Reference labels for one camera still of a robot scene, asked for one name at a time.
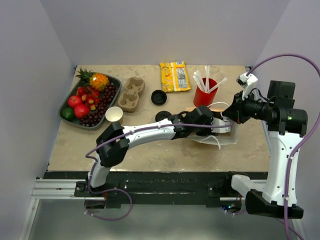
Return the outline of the brown paper bag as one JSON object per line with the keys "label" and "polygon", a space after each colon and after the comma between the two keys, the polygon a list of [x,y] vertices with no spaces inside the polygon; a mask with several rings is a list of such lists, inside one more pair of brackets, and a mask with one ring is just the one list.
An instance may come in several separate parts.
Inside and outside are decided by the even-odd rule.
{"label": "brown paper bag", "polygon": [[[223,117],[222,112],[229,106],[230,105],[226,102],[218,101],[211,103],[207,107],[213,112],[214,118],[226,120],[228,118]],[[229,133],[217,134],[211,132],[211,134],[205,136],[198,136],[195,133],[192,133],[187,138],[201,144],[218,146],[218,148],[221,149],[221,146],[232,145],[237,143],[238,125],[233,122],[233,127],[231,128],[231,132]]]}

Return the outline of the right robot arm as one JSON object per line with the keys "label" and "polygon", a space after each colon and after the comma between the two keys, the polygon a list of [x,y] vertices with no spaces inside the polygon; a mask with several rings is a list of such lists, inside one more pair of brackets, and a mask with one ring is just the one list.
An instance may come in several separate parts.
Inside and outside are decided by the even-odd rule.
{"label": "right robot arm", "polygon": [[301,219],[304,210],[297,205],[295,186],[298,144],[306,135],[308,114],[294,108],[296,85],[272,80],[267,97],[256,99],[255,83],[239,80],[238,84],[243,90],[234,95],[232,104],[222,115],[237,124],[251,118],[266,123],[270,141],[269,171],[263,188],[245,174],[230,172],[229,180],[222,185],[223,192],[230,197],[237,193],[245,197],[245,208],[251,215]]}

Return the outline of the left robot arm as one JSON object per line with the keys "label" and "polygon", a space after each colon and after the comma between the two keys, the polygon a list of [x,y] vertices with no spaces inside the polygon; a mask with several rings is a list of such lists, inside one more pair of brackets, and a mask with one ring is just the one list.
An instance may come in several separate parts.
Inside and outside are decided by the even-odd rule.
{"label": "left robot arm", "polygon": [[183,111],[154,123],[139,126],[111,124],[96,140],[96,147],[86,154],[94,164],[87,177],[86,191],[99,196],[112,167],[120,164],[128,150],[151,142],[183,139],[192,133],[210,135],[218,126],[206,106]]}

